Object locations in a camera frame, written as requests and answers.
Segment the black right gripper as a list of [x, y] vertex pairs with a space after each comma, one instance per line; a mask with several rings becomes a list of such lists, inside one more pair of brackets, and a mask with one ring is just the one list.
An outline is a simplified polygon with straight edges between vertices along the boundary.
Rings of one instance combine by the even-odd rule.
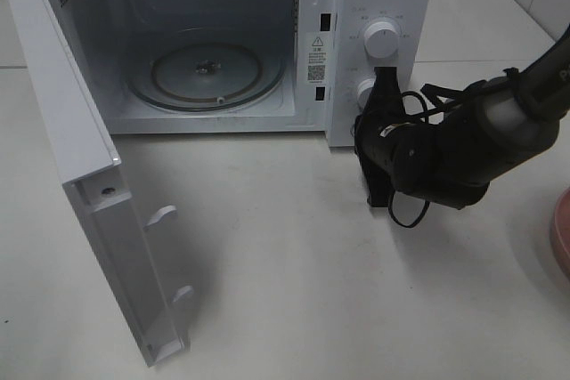
[[365, 109], [354, 124], [354, 149], [372, 207], [388, 208], [396, 193], [445, 203], [445, 181], [438, 172], [442, 150], [439, 124], [405, 112], [394, 67], [376, 67]]

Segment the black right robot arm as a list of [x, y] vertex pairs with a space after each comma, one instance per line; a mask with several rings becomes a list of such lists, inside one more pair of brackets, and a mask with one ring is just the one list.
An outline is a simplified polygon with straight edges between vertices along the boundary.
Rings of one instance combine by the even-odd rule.
[[462, 209], [477, 203], [492, 180], [548, 150], [569, 111], [569, 35], [524, 70], [463, 90], [425, 84], [432, 103], [406, 112], [396, 70], [378, 67], [354, 124], [354, 148], [372, 207], [400, 192]]

